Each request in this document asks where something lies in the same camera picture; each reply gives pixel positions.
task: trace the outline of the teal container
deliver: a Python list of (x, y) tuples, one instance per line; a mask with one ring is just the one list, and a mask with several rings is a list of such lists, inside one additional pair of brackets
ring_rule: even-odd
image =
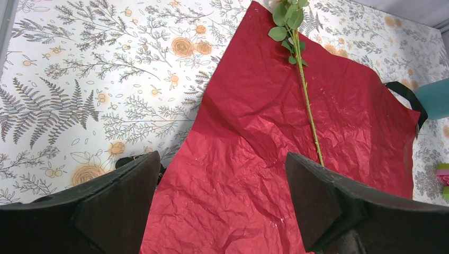
[(438, 120), (449, 116), (449, 78), (419, 87), (415, 95), (429, 119)]

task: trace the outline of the table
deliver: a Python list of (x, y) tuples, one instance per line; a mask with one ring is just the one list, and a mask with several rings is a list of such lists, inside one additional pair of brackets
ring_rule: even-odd
[[(301, 33), (382, 81), (416, 89), (449, 77), (438, 30), (309, 1)], [(20, 0), (0, 88), (0, 204), (78, 185), (126, 156), (158, 150), (170, 163), (250, 0), (150, 2)], [(415, 200), (449, 205), (434, 176), (448, 139), (443, 119), (415, 141)]]

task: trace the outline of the crinkled red sheet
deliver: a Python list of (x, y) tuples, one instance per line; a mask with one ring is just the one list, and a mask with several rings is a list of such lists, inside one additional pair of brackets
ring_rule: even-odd
[[(267, 36), (271, 17), (251, 3), (157, 189), (141, 253), (304, 253), (284, 161), (318, 157), (297, 67)], [(411, 198), (419, 113), (373, 70), (301, 40), (326, 167)]]

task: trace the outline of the green leaf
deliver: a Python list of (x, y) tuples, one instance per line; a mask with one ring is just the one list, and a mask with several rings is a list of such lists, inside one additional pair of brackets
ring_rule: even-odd
[(282, 41), (281, 45), (286, 47), (291, 53), (294, 53), (292, 47), (290, 46), (290, 44), (287, 41)]
[(289, 56), (289, 63), (291, 63), (291, 64), (295, 64), (296, 63), (296, 59), (295, 59), (295, 57), (293, 57), (293, 56)]
[(292, 14), (298, 9), (297, 4), (290, 5), (289, 9), (287, 10), (287, 13), (285, 15), (285, 18), (288, 19), (292, 16)]
[(291, 29), (298, 29), (298, 27), (301, 25), (302, 21), (304, 20), (304, 12), (302, 9), (297, 10), (292, 14), (292, 16), (287, 20), (287, 25)]
[(273, 21), (277, 26), (285, 25), (285, 15), (287, 13), (287, 9), (283, 3), (279, 4), (277, 8), (273, 12)]
[(303, 42), (303, 41), (300, 41), (300, 42), (299, 42), (299, 51), (300, 51), (300, 52), (303, 52), (304, 49), (306, 49), (306, 43)]
[(282, 41), (287, 37), (287, 29), (283, 26), (277, 26), (275, 28), (271, 28), (268, 36), (270, 36), (275, 41)]
[(298, 0), (299, 8), (303, 8), (307, 3), (307, 0)]

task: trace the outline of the pink object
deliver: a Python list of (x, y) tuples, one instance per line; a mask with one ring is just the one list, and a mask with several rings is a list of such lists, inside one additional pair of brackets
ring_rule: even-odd
[(449, 169), (438, 169), (436, 170), (435, 175), (444, 186), (449, 186)]

